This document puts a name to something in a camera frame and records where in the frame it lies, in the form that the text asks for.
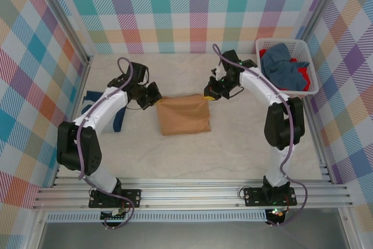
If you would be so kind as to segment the folded blue and white t-shirt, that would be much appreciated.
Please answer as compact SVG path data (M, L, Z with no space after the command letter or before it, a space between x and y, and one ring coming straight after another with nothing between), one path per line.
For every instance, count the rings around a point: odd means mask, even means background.
M84 114L89 108L103 95L103 92L87 91L82 100L81 114ZM124 115L126 108L118 110L115 116L113 116L110 121L105 125L102 132L104 133L114 133L121 132Z

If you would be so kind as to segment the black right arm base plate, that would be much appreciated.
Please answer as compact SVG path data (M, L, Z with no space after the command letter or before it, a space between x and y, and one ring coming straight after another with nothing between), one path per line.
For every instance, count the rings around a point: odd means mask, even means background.
M294 188L278 188L264 191L260 188L244 188L245 206L296 206L297 198Z

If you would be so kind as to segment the aluminium mounting rail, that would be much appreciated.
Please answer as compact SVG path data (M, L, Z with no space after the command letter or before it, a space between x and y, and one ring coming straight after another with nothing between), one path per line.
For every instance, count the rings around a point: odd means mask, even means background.
M140 189L141 210L230 210L243 209L238 191L243 186L260 187L262 180L192 180L122 178L122 186ZM306 189L295 184L297 206L306 208L348 208L353 200L345 185L325 180L307 180ZM90 187L73 177L58 177L51 188L41 188L35 211L88 210Z

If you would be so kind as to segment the tan printed t-shirt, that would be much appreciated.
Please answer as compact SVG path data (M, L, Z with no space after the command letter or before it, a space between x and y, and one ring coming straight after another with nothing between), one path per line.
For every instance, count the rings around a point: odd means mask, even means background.
M156 109L164 136L211 131L209 103L201 94L164 97Z

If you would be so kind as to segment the grey metal panel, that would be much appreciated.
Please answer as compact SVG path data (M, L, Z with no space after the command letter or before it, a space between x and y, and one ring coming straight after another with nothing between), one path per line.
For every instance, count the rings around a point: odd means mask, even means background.
M260 223L130 223L106 230L99 223L49 223L38 249L350 249L333 226L308 229Z

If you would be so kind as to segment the white plastic laundry basket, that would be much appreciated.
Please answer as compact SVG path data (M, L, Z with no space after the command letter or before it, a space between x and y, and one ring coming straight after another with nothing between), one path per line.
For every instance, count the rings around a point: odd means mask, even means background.
M305 41L293 38L259 38L255 42L255 50L257 56L257 64L260 71L261 63L259 55L260 50L268 50L276 44L284 43L292 58L296 59L298 62L307 61L309 65L307 66L307 76L309 79L309 88L307 91L288 91L283 90L284 94L291 97L298 96L303 98L307 95L314 95L319 91L319 79L315 71L315 67L311 58L311 54L308 45Z

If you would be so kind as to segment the small circuit board with led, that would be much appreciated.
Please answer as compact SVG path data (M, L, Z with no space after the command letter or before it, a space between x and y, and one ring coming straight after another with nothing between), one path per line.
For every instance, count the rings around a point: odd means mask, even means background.
M269 225L281 224L285 221L287 210L286 209L267 209L266 210L266 223Z

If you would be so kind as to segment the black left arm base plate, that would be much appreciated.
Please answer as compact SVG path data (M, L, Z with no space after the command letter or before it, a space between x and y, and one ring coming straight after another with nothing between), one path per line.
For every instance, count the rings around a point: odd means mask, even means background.
M141 199L140 189L121 189L117 195L131 200L136 208L140 206ZM89 192L89 208L129 208L130 203L121 198L103 194L97 190Z

